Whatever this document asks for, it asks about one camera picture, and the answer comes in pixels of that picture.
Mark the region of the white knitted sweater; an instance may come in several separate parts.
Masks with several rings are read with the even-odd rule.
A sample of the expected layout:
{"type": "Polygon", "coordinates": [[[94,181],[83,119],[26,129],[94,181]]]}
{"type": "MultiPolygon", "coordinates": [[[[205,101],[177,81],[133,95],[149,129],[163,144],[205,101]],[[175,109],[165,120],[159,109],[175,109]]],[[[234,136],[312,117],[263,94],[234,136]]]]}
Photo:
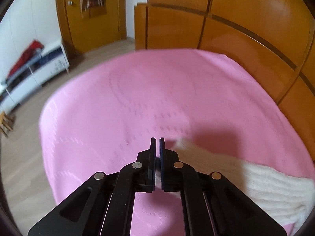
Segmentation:
{"type": "Polygon", "coordinates": [[[172,146],[179,159],[196,171],[218,171],[276,222],[294,235],[314,207],[314,181],[286,175],[269,166],[222,153],[212,153],[184,138],[172,146]]]}

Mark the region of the wooden bedroom door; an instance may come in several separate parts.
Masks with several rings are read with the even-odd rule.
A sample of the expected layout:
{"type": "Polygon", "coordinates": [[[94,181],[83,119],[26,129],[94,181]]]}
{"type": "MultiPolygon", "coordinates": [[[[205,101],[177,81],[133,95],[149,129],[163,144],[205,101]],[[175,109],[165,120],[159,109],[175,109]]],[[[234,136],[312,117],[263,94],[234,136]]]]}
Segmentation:
{"type": "Polygon", "coordinates": [[[125,40],[125,0],[56,0],[57,16],[69,58],[125,40]]]}

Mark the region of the pink patterned bed sheet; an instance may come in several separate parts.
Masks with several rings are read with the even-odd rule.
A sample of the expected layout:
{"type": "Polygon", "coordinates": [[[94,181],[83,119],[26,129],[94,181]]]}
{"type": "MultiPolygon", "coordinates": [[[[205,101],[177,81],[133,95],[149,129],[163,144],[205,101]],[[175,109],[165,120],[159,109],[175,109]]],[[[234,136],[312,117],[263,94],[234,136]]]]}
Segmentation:
{"type": "Polygon", "coordinates": [[[73,78],[39,121],[56,203],[94,173],[118,172],[164,138],[314,181],[311,157],[273,99],[239,64],[201,50],[137,51],[73,78]]]}

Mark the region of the wooden stool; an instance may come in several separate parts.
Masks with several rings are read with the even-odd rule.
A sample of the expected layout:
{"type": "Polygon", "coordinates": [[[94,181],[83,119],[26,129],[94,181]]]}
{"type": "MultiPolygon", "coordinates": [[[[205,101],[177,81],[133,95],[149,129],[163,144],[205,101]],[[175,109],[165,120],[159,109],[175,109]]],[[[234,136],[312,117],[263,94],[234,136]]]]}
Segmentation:
{"type": "Polygon", "coordinates": [[[8,138],[7,133],[13,131],[13,123],[14,119],[2,111],[0,114],[0,130],[6,138],[8,138]]]}

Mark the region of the white low tv cabinet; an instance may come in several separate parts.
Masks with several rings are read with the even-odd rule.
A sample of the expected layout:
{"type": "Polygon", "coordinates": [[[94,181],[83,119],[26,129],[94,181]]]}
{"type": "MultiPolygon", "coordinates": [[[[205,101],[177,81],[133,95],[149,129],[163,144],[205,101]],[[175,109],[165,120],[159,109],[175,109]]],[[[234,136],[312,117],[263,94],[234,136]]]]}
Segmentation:
{"type": "Polygon", "coordinates": [[[36,51],[33,58],[1,81],[1,111],[10,113],[44,83],[63,71],[69,71],[63,40],[36,51]]]}

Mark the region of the red cloth on cabinet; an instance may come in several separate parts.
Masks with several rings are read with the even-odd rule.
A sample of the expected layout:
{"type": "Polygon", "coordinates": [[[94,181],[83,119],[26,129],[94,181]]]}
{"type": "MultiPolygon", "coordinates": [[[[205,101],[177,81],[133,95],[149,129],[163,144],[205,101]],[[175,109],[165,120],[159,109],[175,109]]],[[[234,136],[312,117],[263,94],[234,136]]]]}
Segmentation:
{"type": "Polygon", "coordinates": [[[17,72],[24,64],[26,64],[35,54],[40,53],[44,49],[44,45],[38,40],[33,40],[29,46],[23,51],[17,62],[13,65],[7,75],[7,79],[17,72]]]}

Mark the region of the wooden panelled headboard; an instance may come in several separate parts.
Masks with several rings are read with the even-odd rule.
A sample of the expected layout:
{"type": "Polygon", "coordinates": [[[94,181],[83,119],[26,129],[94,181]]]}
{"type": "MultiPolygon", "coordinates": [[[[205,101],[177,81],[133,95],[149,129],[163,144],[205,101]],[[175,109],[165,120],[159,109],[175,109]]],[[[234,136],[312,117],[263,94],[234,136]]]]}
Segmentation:
{"type": "Polygon", "coordinates": [[[265,89],[314,155],[314,6],[309,0],[147,0],[136,49],[225,54],[265,89]]]}

